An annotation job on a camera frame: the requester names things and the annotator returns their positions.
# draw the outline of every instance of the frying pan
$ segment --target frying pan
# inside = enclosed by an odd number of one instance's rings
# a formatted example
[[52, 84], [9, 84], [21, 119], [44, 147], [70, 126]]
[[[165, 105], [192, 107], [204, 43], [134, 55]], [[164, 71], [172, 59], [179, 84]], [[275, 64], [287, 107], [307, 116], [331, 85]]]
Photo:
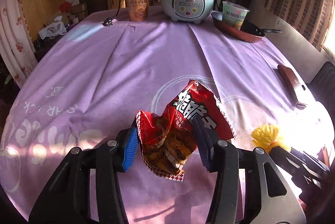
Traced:
[[215, 27], [221, 32], [248, 43], [259, 42], [265, 37], [265, 33], [267, 32], [282, 33], [279, 29], [260, 29], [248, 20], [243, 21], [241, 30], [235, 29], [222, 21], [222, 12], [213, 12], [212, 18]]

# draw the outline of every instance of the metal bolt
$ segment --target metal bolt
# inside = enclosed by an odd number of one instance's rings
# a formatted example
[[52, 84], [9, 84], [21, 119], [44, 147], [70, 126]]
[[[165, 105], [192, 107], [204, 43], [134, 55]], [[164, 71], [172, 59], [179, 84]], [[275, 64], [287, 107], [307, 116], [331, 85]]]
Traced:
[[79, 151], [80, 151], [79, 147], [74, 147], [74, 148], [71, 149], [71, 154], [77, 154], [77, 153], [79, 153]]
[[262, 149], [262, 148], [256, 148], [256, 153], [258, 153], [258, 154], [264, 154], [264, 149]]
[[228, 146], [228, 142], [226, 140], [219, 140], [219, 141], [217, 141], [217, 144], [220, 147], [226, 147], [226, 146]]
[[109, 147], [115, 147], [118, 144], [118, 142], [116, 140], [109, 140], [107, 142], [107, 146]]

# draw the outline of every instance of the purple tablecloth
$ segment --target purple tablecloth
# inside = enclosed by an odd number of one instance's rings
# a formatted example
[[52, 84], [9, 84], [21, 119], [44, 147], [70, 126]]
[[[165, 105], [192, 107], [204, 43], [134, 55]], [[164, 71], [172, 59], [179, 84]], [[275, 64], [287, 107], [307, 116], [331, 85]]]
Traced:
[[[253, 129], [271, 123], [282, 127], [294, 148], [316, 155], [327, 145], [333, 159], [327, 111], [309, 91], [311, 106], [293, 107], [275, 70], [278, 64], [292, 66], [267, 39], [238, 41], [217, 30], [211, 17], [199, 25], [172, 23], [160, 7], [150, 7], [144, 22], [129, 22], [121, 10], [113, 26], [102, 26], [114, 13], [92, 14], [64, 36], [11, 109], [0, 145], [0, 182], [25, 218], [73, 146], [92, 148], [115, 137], [137, 110], [160, 115], [189, 79], [202, 80], [221, 99], [237, 132], [236, 147], [252, 150]], [[129, 222], [205, 223], [216, 174], [206, 172], [198, 151], [184, 169], [183, 182], [157, 177], [138, 150], [129, 172], [119, 174]]]

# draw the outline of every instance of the blue gripper pad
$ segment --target blue gripper pad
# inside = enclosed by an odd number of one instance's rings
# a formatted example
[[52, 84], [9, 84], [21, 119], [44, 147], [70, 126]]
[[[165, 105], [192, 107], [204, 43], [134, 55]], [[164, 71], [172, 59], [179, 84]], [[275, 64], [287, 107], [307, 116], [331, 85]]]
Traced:
[[124, 172], [127, 172], [128, 169], [133, 165], [136, 150], [138, 147], [138, 138], [137, 138], [137, 128], [131, 127], [126, 137], [126, 145], [124, 148], [124, 160], [122, 163], [122, 168]]
[[193, 118], [192, 122], [193, 122], [193, 134], [198, 145], [202, 165], [206, 167], [207, 171], [211, 171], [212, 159], [214, 155], [214, 147], [202, 123], [200, 116], [196, 115]]

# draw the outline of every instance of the yellow pom-pom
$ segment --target yellow pom-pom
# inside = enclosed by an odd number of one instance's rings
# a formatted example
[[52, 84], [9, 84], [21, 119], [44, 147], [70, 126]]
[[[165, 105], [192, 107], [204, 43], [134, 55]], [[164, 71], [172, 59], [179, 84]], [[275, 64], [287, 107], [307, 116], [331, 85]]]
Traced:
[[253, 145], [263, 148], [266, 153], [270, 153], [271, 149], [276, 146], [280, 146], [288, 152], [291, 151], [291, 147], [285, 144], [278, 125], [261, 125], [252, 132], [251, 136], [254, 139], [252, 140]]

